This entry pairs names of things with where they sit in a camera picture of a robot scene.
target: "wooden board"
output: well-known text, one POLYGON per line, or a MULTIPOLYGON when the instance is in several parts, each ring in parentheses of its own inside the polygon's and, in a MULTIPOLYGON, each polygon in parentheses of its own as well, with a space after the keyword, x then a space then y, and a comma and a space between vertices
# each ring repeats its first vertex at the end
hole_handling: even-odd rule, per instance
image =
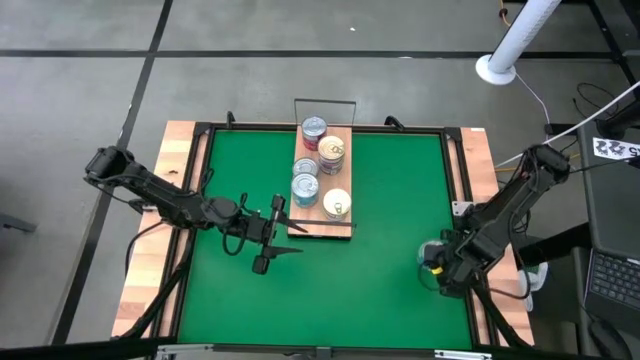
MULTIPOLYGON (((289 218, 293 221, 296 220, 313 220, 313 221, 328 221, 324 211, 322 210, 322 199, 327 191, 335 188, 346 191, 351 196, 351 128, 350 127, 332 127, 327 128, 327 136, 337 136, 344 141, 344 164, 342 170, 336 175, 327 175, 321 170, 318 171, 318 183, 320 184, 320 191, 318 202, 310 208, 301 208, 291 200, 289 204, 289 218)), ((304 147, 302 143, 302 127, 298 126, 296 134, 296 150, 294 153, 294 161, 303 157, 310 157, 318 162, 320 155, 317 151, 311 151, 304 147)), ((344 222, 351 222, 351 213, 354 210, 354 206, 351 206, 351 211, 347 214, 344 222)), ((302 233, 296 229, 289 228, 289 235, 304 235, 314 237, 344 237, 350 238, 352 234, 352 228, 350 226, 336 226, 331 224, 300 224, 302 228, 308 231, 308 233, 302 233)))
MULTIPOLYGON (((154 172, 177 186, 182 184, 182 179, 184 178, 194 126, 195 122, 193 121, 169 121, 162 139, 154 172)), ((484 129, 462 128, 461 130, 474 201, 486 201, 498 191, 487 135, 484 129)), ((453 141, 449 143, 449 153, 456 194, 462 194, 461 176, 453 141)), ((200 169, 201 165, 201 161, 196 161, 194 169, 200 169)), ((148 227, 157 220, 158 217, 155 213, 143 215, 140 229, 148 227)), ((168 226, 160 226, 140 238, 136 243, 129 274, 122 291, 120 306, 112 331, 113 335, 120 335, 129 330, 157 294, 170 236, 171 229, 168 226)), ((515 260, 513 252, 509 248, 505 257, 489 273, 489 285, 517 293, 520 291, 519 287, 517 287, 517 281, 518 274, 515 260)), ((493 298, 498 309, 500 309, 511 326, 515 328, 518 335, 533 344, 533 335, 524 303, 521 300, 501 295, 493 295, 493 298)), ((474 301, 474 308, 478 320, 480 341, 483 344, 488 344, 489 337, 486 321, 484 320, 485 316, 482 305, 477 299, 474 301)), ((173 302, 168 301, 165 307, 161 334, 168 334, 167 324, 171 319, 172 309, 173 302)))

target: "gray floor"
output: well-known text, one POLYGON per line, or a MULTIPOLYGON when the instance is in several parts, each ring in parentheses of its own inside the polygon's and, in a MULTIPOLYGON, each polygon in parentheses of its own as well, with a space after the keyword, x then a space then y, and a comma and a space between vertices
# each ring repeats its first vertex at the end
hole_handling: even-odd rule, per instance
MULTIPOLYGON (((620 44, 640 48, 618 4, 599 3, 620 44)), ((505 32, 497 7, 494 0, 175 0, 161 49, 490 52, 505 32)), ((519 7, 508 7, 513 18, 519 7)), ((2 1, 0 48, 146 49, 161 8, 160 0, 2 1)), ((606 44, 588 9, 567 5, 530 50, 605 51, 606 44)), ((11 331, 0 334, 0 347, 47 341, 97 196, 82 170, 97 147, 116 141, 142 62, 0 58, 0 211, 39 224, 30 235, 1 232, 0 324, 11 331)), ((609 62, 520 61, 518 71, 554 122, 580 120, 572 103, 579 82, 613 93, 627 86, 609 62)), ((484 83, 473 60, 158 59, 130 148, 152 167, 167 120, 222 120, 232 110, 238 121, 293 122, 294 98, 355 101, 359 124, 393 114, 407 125, 484 127, 496 162, 544 139, 543 112, 524 86, 484 83)), ((315 111, 348 122, 352 109, 315 111)), ((545 196, 531 234, 584 221, 583 192, 574 177, 545 196)), ((108 338, 138 222, 126 206, 111 206, 71 341, 108 338)))

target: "green mat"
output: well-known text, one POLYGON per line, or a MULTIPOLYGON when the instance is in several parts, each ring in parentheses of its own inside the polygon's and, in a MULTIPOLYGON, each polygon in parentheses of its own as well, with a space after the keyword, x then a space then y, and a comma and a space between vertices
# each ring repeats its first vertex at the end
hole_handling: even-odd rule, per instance
MULTIPOLYGON (((247 192, 269 216, 273 194, 289 200, 294 147, 292 132, 216 132, 207 195, 247 192)), ((274 244, 304 252, 265 276, 251 272, 257 245, 230 257, 217 230, 198 232, 179 342, 470 349, 464 301, 417 280, 418 247, 451 227, 440 139, 354 134, 352 181, 352 240, 280 227, 274 244)))

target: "white pipe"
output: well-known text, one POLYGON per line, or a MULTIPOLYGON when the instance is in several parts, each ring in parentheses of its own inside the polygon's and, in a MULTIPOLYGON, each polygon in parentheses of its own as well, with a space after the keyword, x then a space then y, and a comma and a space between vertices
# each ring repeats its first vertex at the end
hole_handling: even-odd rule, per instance
POLYGON ((529 0, 522 8, 493 55, 476 63, 478 75, 494 85, 506 85, 515 79, 516 60, 538 34, 561 0, 529 0))

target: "wooden table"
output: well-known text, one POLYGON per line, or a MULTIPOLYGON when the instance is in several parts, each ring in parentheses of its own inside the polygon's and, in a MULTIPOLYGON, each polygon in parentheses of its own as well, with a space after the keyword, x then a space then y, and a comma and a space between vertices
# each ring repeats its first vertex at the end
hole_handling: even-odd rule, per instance
MULTIPOLYGON (((169 121, 165 129, 154 173, 172 182, 176 186, 182 186, 195 126, 196 122, 194 121, 169 121)), ((486 201, 498 191, 487 135, 482 128, 461 128, 461 136, 473 201, 486 201)), ((462 194, 463 182, 461 180, 462 175, 460 169, 457 165, 458 154, 456 152, 456 146, 453 140, 450 140, 448 145, 456 194, 462 194)), ((196 164, 202 163, 205 148, 205 141, 200 141, 195 153, 196 164)), ((200 166, 194 167, 190 184, 191 189, 197 189, 199 187, 199 169, 200 166)), ((140 230, 158 220, 159 217, 157 213, 146 213, 142 217, 140 230)), ((120 335, 127 331, 144 312, 146 307, 149 306, 156 295, 160 286, 165 260, 168 255, 170 236, 170 227, 163 225, 138 239, 120 299, 120 306, 112 331, 113 335, 120 335)), ((184 243, 186 237, 187 231, 180 231, 180 243, 184 243)), ((181 249, 182 247, 179 245, 178 251, 175 254, 177 259, 182 255, 181 249)), ((489 284, 492 287, 500 288, 508 292, 521 292, 516 264, 510 247, 507 249, 504 258, 489 273, 489 284)), ((524 303, 520 300, 511 299, 499 294, 494 294, 493 299, 509 324, 517 331, 520 337, 530 344, 533 344, 533 336, 524 303)), ((477 299, 474 300, 480 342, 482 344, 489 344, 487 325, 484 320, 485 316, 482 306, 477 299)), ((164 316, 159 330, 160 335, 167 335, 169 333, 169 324, 173 316, 174 304, 175 300, 172 295, 164 308, 164 316)))

